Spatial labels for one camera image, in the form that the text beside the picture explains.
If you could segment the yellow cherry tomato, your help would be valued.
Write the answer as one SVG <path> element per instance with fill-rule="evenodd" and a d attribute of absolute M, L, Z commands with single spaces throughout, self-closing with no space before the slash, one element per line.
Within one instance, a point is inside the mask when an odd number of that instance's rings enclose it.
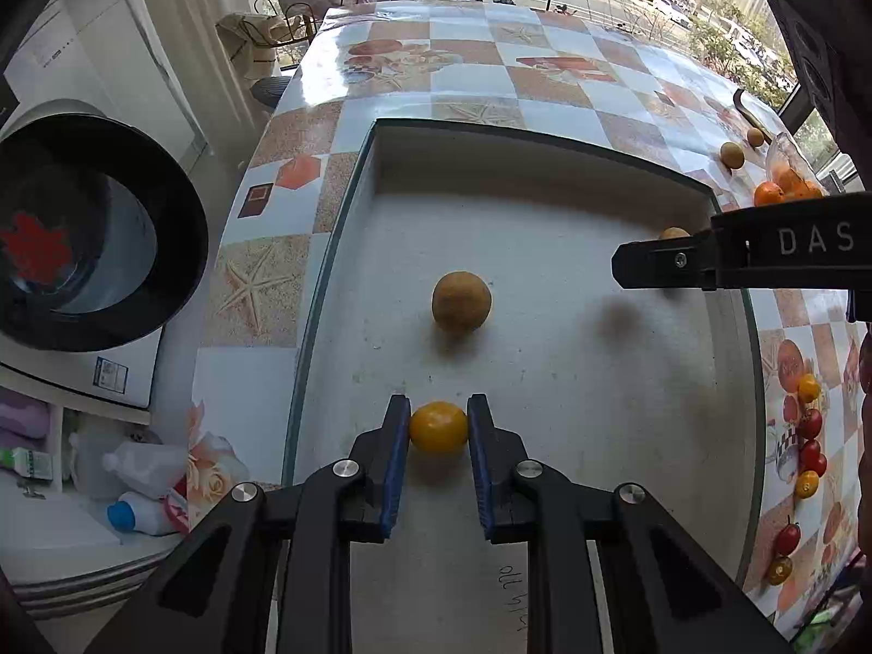
<path fill-rule="evenodd" d="M 807 471 L 798 475 L 794 490 L 795 497 L 801 500 L 813 498 L 819 489 L 819 485 L 820 475 L 814 469 L 807 469 Z"/>
<path fill-rule="evenodd" d="M 816 402 L 822 393 L 822 388 L 813 373 L 807 372 L 798 379 L 797 397 L 803 404 Z"/>
<path fill-rule="evenodd" d="M 409 439 L 428 455 L 454 455 L 469 440 L 469 418 L 454 403 L 424 404 L 409 419 Z"/>

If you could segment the small brown fruit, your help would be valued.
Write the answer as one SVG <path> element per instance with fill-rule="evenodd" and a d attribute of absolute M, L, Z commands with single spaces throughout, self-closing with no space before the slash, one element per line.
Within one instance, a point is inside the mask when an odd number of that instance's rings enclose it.
<path fill-rule="evenodd" d="M 669 226 L 661 232 L 659 237 L 662 241 L 669 241 L 669 239 L 689 238 L 690 233 L 683 227 Z"/>

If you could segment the large orange mandarin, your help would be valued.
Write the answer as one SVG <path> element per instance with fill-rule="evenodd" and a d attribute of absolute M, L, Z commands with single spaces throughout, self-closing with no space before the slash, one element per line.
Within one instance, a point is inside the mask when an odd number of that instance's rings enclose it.
<path fill-rule="evenodd" d="M 754 189 L 754 207 L 768 207 L 769 205 L 782 204 L 786 196 L 782 187 L 774 181 L 763 181 Z"/>

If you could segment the mandarin in bowl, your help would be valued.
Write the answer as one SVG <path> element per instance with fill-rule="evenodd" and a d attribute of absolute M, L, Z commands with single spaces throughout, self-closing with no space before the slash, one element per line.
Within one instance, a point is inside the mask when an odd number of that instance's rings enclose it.
<path fill-rule="evenodd" d="M 783 195 L 795 195 L 798 189 L 803 189 L 806 182 L 789 164 L 773 168 L 772 181 L 782 189 Z"/>

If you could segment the glass fruit bowl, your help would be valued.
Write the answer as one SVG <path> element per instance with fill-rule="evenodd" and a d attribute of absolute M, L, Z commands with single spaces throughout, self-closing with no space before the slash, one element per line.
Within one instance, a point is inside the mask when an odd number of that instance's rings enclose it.
<path fill-rule="evenodd" d="M 789 133 L 777 133 L 772 142 L 768 144 L 766 155 L 767 180 L 772 181 L 773 168 L 789 164 L 806 184 L 803 189 L 798 189 L 795 195 L 789 195 L 785 201 L 801 201 L 802 199 L 823 198 L 826 192 L 818 182 L 816 174 L 808 164 L 800 148 L 795 145 L 794 139 Z"/>

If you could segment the blue capped white bottle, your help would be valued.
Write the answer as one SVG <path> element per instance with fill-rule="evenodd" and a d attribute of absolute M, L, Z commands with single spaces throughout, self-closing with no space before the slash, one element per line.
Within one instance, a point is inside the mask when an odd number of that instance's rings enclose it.
<path fill-rule="evenodd" d="M 142 533 L 148 536 L 171 535 L 176 531 L 162 500 L 143 494 L 126 492 L 106 506 L 106 520 L 120 533 Z"/>

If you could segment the dark orange cherry tomato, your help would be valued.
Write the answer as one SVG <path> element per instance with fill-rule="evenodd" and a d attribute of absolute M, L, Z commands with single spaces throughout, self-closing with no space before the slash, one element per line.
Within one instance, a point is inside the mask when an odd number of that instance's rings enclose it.
<path fill-rule="evenodd" d="M 794 565 L 787 555 L 777 555 L 766 571 L 766 583 L 769 586 L 780 586 L 791 577 Z"/>

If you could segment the green kiwi on table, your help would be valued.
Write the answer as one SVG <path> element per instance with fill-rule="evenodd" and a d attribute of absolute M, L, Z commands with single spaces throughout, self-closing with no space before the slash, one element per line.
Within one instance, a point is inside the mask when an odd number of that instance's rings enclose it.
<path fill-rule="evenodd" d="M 735 142 L 724 142 L 720 146 L 720 161 L 729 170 L 739 170 L 745 164 L 745 154 Z"/>

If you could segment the small olive fruit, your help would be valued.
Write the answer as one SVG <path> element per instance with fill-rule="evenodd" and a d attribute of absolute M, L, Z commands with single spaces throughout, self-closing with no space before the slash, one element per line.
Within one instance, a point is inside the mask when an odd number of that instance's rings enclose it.
<path fill-rule="evenodd" d="M 758 146 L 761 146 L 764 143 L 764 135 L 760 129 L 751 127 L 751 129 L 747 131 L 747 140 L 752 148 L 758 148 Z"/>

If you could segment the grey shallow tray box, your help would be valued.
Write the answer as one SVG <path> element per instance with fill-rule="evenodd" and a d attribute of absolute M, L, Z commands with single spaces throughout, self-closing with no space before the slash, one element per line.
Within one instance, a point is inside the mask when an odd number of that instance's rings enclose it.
<path fill-rule="evenodd" d="M 541 133 L 383 120 L 338 207 L 301 341 L 291 416 L 307 477 L 383 418 L 471 396 L 577 485 L 637 483 L 741 588 L 760 500 L 760 362 L 742 291 L 623 289 L 612 256 L 700 232 L 710 189 Z M 451 272 L 489 287 L 475 332 L 432 314 Z M 525 545 L 492 545 L 469 440 L 408 449 L 389 539 L 350 551 L 357 652 L 531 652 Z"/>

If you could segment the red stemmed cherry tomato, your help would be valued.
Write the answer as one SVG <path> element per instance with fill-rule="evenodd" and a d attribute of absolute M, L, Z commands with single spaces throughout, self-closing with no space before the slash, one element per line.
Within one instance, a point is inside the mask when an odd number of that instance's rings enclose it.
<path fill-rule="evenodd" d="M 776 535 L 773 542 L 773 554 L 777 558 L 791 556 L 801 542 L 801 527 L 797 521 L 788 521 Z"/>

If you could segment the white detergent bottle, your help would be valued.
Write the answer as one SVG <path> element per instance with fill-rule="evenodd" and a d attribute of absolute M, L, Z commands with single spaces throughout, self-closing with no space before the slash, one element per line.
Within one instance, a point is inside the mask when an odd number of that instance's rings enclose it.
<path fill-rule="evenodd" d="M 102 456 L 102 467 L 131 490 L 160 500 L 186 474 L 186 461 L 184 447 L 127 440 Z"/>

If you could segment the brown kiwi fruit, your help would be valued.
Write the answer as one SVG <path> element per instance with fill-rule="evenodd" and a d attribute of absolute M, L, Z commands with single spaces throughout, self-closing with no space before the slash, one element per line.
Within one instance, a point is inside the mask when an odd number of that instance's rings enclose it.
<path fill-rule="evenodd" d="M 491 307 L 489 287 L 475 273 L 448 273 L 438 280 L 433 290 L 434 322 L 450 334 L 475 332 L 488 319 Z"/>

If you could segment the white washing machine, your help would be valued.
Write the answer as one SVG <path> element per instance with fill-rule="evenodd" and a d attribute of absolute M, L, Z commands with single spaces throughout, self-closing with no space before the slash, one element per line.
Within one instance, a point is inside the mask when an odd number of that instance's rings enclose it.
<path fill-rule="evenodd" d="M 145 418 L 203 276 L 204 139 L 143 0 L 22 0 L 2 35 L 2 372 Z"/>

